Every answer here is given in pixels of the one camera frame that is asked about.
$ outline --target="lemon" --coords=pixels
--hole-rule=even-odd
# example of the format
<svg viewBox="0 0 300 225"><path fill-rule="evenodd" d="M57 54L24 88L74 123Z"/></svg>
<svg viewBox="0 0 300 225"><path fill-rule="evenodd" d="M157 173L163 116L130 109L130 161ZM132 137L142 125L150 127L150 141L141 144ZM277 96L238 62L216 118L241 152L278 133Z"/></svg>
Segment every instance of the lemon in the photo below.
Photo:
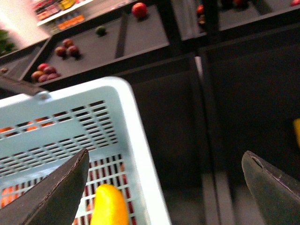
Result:
<svg viewBox="0 0 300 225"><path fill-rule="evenodd" d="M128 225L128 213L122 193L110 184L96 190L95 208L91 225Z"/></svg>

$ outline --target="light blue plastic basket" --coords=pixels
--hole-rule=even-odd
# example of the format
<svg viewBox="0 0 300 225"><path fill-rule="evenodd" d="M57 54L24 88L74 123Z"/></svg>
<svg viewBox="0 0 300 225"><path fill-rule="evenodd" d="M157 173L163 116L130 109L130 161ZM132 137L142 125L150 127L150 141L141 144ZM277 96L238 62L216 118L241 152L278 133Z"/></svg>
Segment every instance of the light blue plastic basket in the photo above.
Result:
<svg viewBox="0 0 300 225"><path fill-rule="evenodd" d="M130 225L171 224L130 85L106 77L35 97L0 100L0 190L22 195L82 148L90 152L76 217L89 224L94 190L111 183L128 202Z"/></svg>

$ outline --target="apple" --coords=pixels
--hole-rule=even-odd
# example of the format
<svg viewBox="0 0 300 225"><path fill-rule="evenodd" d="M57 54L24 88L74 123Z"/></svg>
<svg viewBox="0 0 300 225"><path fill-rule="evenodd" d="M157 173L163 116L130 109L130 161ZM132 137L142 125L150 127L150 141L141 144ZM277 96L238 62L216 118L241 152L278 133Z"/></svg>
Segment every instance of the apple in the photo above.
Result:
<svg viewBox="0 0 300 225"><path fill-rule="evenodd" d="M40 71L40 70L34 72L34 73L31 75L32 81L37 82L38 79L40 78L40 76L43 75L43 74L44 74L44 72L43 72L43 71Z"/></svg>
<svg viewBox="0 0 300 225"><path fill-rule="evenodd" d="M65 48L69 48L70 46L74 45L74 41L69 38L63 40L62 43L64 44Z"/></svg>
<svg viewBox="0 0 300 225"><path fill-rule="evenodd" d="M291 2L291 6L297 6L297 5L299 5L300 4L300 0L293 0L292 2Z"/></svg>
<svg viewBox="0 0 300 225"><path fill-rule="evenodd" d="M79 51L79 48L75 45L72 45L70 46L68 49L67 49L67 52L70 56L74 57L74 58L79 58L80 56L80 51Z"/></svg>
<svg viewBox="0 0 300 225"><path fill-rule="evenodd" d="M37 67L37 70L39 70L39 71L44 71L44 69L45 69L46 67L48 67L48 66L49 66L48 63L42 63L42 64L40 64L40 65Z"/></svg>
<svg viewBox="0 0 300 225"><path fill-rule="evenodd" d="M57 56L62 57L62 58L65 58L67 56L66 48L62 47L62 46L58 46L55 49L55 53L56 53Z"/></svg>
<svg viewBox="0 0 300 225"><path fill-rule="evenodd" d="M60 77L59 74L49 74L49 76L47 77L47 80L49 81L49 80L52 80L52 79L55 79L55 78L58 78L58 77Z"/></svg>
<svg viewBox="0 0 300 225"><path fill-rule="evenodd" d="M44 69L44 73L45 74L55 74L57 71L56 71L56 68L54 67L51 67L51 66L48 66Z"/></svg>
<svg viewBox="0 0 300 225"><path fill-rule="evenodd" d="M201 15L203 15L204 14L204 7L203 7L203 5L199 5L196 12L197 12L197 16L198 17L201 16Z"/></svg>
<svg viewBox="0 0 300 225"><path fill-rule="evenodd" d="M132 6L131 12L137 19L145 18L147 15L147 6L144 3L136 3Z"/></svg>
<svg viewBox="0 0 300 225"><path fill-rule="evenodd" d="M43 74L39 77L38 82L39 83L45 82L47 81L47 78L48 78L48 74Z"/></svg>

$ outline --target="basket handle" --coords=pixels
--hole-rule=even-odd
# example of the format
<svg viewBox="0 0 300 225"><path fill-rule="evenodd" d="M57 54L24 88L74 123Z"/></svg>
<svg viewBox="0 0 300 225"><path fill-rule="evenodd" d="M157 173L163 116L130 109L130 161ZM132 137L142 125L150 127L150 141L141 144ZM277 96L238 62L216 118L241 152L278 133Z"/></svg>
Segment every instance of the basket handle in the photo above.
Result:
<svg viewBox="0 0 300 225"><path fill-rule="evenodd" d="M35 86L26 81L19 81L7 76L4 76L2 72L0 72L0 87L13 91L17 94L26 94L30 96L35 96L40 92L47 91L38 86Z"/></svg>

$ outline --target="plum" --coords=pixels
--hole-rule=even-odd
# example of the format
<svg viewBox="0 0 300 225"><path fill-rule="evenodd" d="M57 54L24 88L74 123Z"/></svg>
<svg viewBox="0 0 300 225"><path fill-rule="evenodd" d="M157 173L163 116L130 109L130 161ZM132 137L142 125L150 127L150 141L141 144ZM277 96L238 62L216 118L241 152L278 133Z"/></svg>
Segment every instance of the plum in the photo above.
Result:
<svg viewBox="0 0 300 225"><path fill-rule="evenodd" d="M55 74L56 73L56 68L55 67L51 67L51 66L48 66L44 69L44 73L45 74Z"/></svg>
<svg viewBox="0 0 300 225"><path fill-rule="evenodd" d="M66 48L62 47L62 46L58 46L55 49L55 53L56 53L57 56L62 57L62 58L65 58L67 56Z"/></svg>
<svg viewBox="0 0 300 225"><path fill-rule="evenodd" d="M52 80L52 79L55 79L55 78L58 78L60 77L59 74L49 74L48 77L47 77L47 80Z"/></svg>
<svg viewBox="0 0 300 225"><path fill-rule="evenodd" d="M39 77L38 82L39 83L45 82L47 81L47 78L48 78L48 74L43 74Z"/></svg>
<svg viewBox="0 0 300 225"><path fill-rule="evenodd" d="M69 48L70 46L74 45L74 41L69 38L63 40L62 43L64 44L65 48Z"/></svg>
<svg viewBox="0 0 300 225"><path fill-rule="evenodd" d="M79 48L75 45L72 45L70 46L68 49L67 49L67 52L70 56L78 59L80 57L80 51L79 51Z"/></svg>

